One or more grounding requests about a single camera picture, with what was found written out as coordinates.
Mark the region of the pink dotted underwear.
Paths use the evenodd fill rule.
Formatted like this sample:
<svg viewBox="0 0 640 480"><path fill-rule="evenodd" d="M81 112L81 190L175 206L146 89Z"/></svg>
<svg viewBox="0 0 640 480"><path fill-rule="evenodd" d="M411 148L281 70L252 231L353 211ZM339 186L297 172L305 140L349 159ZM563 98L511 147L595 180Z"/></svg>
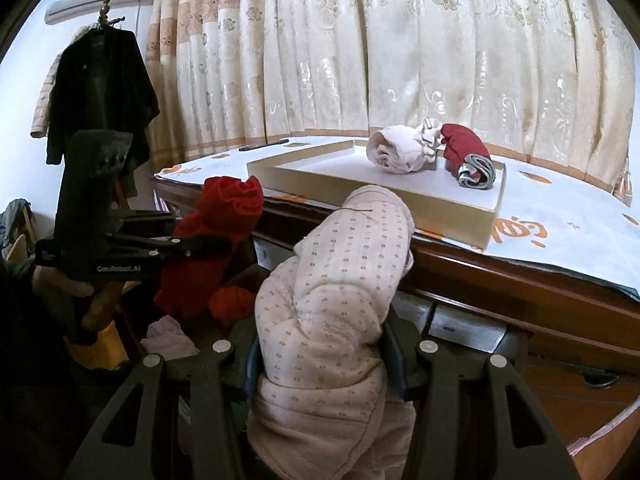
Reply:
<svg viewBox="0 0 640 480"><path fill-rule="evenodd" d="M248 438L280 478L383 479L405 463L416 412L390 390L375 346L413 264L413 230L396 194L363 186L262 283Z"/></svg>

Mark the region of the bright red underwear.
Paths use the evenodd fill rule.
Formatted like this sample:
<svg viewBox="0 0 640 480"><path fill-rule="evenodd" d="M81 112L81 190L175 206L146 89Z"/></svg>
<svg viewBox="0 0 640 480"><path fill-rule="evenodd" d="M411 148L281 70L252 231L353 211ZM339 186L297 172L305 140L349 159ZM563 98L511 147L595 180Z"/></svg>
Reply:
<svg viewBox="0 0 640 480"><path fill-rule="evenodd" d="M247 318L255 294L239 284L238 275L250 266L245 251L263 204L262 186L254 177L207 179L196 211L174 231L191 244L191 255L163 270L157 307L179 321L207 313L226 327Z"/></svg>

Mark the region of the beige underwear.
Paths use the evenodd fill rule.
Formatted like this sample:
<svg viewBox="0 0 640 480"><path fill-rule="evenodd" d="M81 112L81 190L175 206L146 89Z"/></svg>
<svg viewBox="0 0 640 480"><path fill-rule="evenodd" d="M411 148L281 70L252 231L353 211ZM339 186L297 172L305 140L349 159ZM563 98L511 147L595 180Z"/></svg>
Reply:
<svg viewBox="0 0 640 480"><path fill-rule="evenodd" d="M426 118L420 126L388 126L370 135L367 159L390 174L433 169L442 142L442 122Z"/></svg>

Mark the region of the pink cloth in drawer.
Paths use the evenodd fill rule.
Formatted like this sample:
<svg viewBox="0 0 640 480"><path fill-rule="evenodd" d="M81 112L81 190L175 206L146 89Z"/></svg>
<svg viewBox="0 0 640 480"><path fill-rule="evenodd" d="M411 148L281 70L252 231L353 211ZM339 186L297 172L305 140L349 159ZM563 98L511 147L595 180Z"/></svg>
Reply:
<svg viewBox="0 0 640 480"><path fill-rule="evenodd" d="M200 353L193 341L183 333L179 322L170 315L151 323L140 344L146 352L157 353L166 361L190 358Z"/></svg>

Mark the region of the black coat on rack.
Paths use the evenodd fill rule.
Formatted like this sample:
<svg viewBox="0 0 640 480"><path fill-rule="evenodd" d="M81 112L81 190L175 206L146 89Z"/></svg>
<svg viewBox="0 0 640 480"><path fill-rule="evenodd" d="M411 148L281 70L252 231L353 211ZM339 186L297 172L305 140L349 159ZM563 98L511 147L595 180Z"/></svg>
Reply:
<svg viewBox="0 0 640 480"><path fill-rule="evenodd" d="M150 159L145 129L160 114L136 35L93 28L65 49L50 94L47 163L62 162L78 131L114 130L134 136L130 156L138 168Z"/></svg>

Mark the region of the dark wooden dresser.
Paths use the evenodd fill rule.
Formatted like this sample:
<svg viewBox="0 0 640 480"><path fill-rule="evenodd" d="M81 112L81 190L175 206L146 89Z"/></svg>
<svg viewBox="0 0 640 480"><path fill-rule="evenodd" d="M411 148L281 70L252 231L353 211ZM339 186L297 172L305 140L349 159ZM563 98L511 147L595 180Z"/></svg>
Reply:
<svg viewBox="0 0 640 480"><path fill-rule="evenodd" d="M402 289L515 330L516 368L584 479L639 475L639 305L580 278L417 236Z"/></svg>

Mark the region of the shallow beige cardboard tray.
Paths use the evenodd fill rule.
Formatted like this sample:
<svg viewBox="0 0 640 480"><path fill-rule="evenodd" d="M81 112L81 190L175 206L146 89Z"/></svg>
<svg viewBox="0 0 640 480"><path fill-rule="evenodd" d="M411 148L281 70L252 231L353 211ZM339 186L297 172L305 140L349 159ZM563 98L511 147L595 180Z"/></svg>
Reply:
<svg viewBox="0 0 640 480"><path fill-rule="evenodd" d="M408 206L419 230L478 249L488 246L506 186L506 168L498 162L496 169L488 190L462 188L443 158L434 169L390 174L367 159L366 144L358 140L287 148L247 165L265 188L333 206L363 185L388 188Z"/></svg>

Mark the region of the white patterned dresser cover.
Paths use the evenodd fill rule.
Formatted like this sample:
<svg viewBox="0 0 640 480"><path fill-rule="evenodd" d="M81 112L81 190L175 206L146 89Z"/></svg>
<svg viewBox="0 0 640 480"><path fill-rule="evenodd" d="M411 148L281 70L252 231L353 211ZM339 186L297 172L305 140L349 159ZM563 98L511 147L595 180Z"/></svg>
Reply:
<svg viewBox="0 0 640 480"><path fill-rule="evenodd" d="M326 136L302 138L271 148L255 148L183 162L160 170L158 177L183 185L201 185L212 177L247 179L250 162L307 146L365 140ZM416 230L451 245L489 257L540 264L578 278L639 295L639 217L612 195L565 174L498 157L506 168L506 186L485 249ZM270 190L269 195L297 196ZM325 204L306 200L313 205Z"/></svg>

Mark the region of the cream floral curtain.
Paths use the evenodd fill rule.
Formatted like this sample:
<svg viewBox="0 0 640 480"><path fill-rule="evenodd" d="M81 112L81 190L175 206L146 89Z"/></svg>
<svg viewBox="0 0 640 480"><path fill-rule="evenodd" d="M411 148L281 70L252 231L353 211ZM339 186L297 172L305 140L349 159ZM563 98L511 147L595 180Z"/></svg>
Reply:
<svg viewBox="0 0 640 480"><path fill-rule="evenodd" d="M157 169L426 118L608 192L628 159L634 40L608 0L154 0L146 66Z"/></svg>

